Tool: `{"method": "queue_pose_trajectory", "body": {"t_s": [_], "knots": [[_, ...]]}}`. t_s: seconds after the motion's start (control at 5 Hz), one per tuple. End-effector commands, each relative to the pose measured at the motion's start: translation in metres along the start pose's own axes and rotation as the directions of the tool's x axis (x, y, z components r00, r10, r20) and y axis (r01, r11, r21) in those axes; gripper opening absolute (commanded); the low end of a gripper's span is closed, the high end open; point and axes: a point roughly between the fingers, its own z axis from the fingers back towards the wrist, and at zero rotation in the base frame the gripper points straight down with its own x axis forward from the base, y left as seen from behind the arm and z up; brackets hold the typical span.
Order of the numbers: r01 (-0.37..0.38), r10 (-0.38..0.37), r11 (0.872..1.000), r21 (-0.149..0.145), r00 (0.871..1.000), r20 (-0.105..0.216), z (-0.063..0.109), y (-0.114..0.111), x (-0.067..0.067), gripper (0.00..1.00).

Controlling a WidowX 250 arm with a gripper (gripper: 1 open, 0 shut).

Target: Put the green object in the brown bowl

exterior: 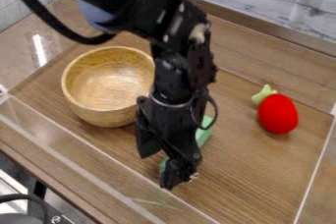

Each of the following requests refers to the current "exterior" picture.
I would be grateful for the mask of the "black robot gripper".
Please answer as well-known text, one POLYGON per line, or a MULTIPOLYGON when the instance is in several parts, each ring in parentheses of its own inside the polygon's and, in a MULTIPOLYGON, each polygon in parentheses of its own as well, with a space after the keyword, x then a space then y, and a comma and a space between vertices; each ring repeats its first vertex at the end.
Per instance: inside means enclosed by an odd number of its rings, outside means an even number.
POLYGON ((160 187, 172 191, 199 178, 203 155, 196 143, 196 130, 205 116, 208 96, 196 96, 183 107, 167 107, 152 97, 136 100, 135 139, 139 156, 147 158, 163 150, 159 166, 160 187))

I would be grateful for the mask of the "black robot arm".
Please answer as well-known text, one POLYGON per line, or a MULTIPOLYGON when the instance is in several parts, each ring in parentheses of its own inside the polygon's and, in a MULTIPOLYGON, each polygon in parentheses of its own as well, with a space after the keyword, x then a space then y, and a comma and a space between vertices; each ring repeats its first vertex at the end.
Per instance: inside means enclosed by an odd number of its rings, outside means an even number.
POLYGON ((209 84, 217 67, 211 52, 211 21, 189 0, 79 0, 88 23, 111 38, 128 31, 148 40, 155 76, 137 99, 136 147, 145 158, 168 156, 160 186, 168 190, 195 179, 203 162, 197 130, 207 130, 209 84))

